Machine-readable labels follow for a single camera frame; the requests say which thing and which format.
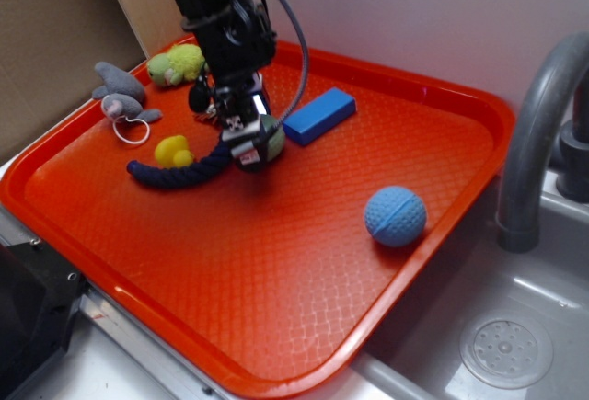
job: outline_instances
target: gray cable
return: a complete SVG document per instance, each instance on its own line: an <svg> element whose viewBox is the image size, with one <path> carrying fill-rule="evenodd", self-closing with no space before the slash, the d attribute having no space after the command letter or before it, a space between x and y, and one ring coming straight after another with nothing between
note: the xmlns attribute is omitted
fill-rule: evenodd
<svg viewBox="0 0 589 400"><path fill-rule="evenodd" d="M281 5L283 6L283 9L284 9L284 12L286 12L286 15L291 20L291 23L293 24L294 31L296 32L296 37L298 38L299 43L301 45L301 51L303 53L303 68L302 68L302 72L301 72L301 80L300 80L298 89L296 91L296 94L294 95L294 99L293 99L292 103L288 106L288 108L286 108L283 115L274 123L274 125L271 127L271 129L267 133L266 137L262 140L262 142L268 141L270 139L270 137L273 134L275 134L276 131L278 131L278 129L283 125L284 120L286 120L286 118L293 112L296 105L298 104L298 102L301 100L303 94L305 93L306 80L308 78L308 73L309 73L309 49L306 45L305 35L303 34L303 30L301 29L301 25L298 22L295 12L291 8L288 1L287 0L278 0L278 1L281 3Z"/></svg>

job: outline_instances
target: sink drain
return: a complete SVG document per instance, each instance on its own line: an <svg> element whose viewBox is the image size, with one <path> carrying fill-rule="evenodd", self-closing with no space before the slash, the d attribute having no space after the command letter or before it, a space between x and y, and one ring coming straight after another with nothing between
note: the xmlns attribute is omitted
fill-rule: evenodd
<svg viewBox="0 0 589 400"><path fill-rule="evenodd" d="M460 355L468 370L486 384L525 388L550 369L552 342L534 319L493 311L466 325L460 337Z"/></svg>

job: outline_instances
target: navy rope toy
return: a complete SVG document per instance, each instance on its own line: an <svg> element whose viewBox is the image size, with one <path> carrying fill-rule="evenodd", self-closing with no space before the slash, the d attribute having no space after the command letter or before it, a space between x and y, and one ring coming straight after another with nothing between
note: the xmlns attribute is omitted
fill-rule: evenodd
<svg viewBox="0 0 589 400"><path fill-rule="evenodd" d="M189 166L158 168L131 161L127 171L141 184L158 189L182 189L198 186L216 177L233 162L229 146L221 141L213 151Z"/></svg>

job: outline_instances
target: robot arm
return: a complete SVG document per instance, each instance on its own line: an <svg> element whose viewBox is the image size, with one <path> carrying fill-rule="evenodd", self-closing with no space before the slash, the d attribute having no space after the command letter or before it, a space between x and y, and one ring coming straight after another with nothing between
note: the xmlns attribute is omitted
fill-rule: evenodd
<svg viewBox="0 0 589 400"><path fill-rule="evenodd" d="M222 137L236 159L246 151L263 150L295 108L306 85L308 50L292 9L286 0L279 0L301 42L301 83L291 105L264 131L260 128L260 114L269 110L258 70L270 64L276 53L276 34L271 29L266 6L253 0L175 1L183 15L182 27L196 37L214 80L214 87L208 86L206 74L197 80L189 95L191 109L203 112L213 101L224 127ZM260 103L265 110L260 110Z"/></svg>

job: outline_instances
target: blue ball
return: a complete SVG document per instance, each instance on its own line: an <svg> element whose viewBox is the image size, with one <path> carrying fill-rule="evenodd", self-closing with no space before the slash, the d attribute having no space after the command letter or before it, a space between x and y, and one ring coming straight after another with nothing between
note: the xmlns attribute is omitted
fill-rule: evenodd
<svg viewBox="0 0 589 400"><path fill-rule="evenodd" d="M385 246L405 246L423 231L427 212L422 199L403 187L380 189L366 204L364 223Z"/></svg>

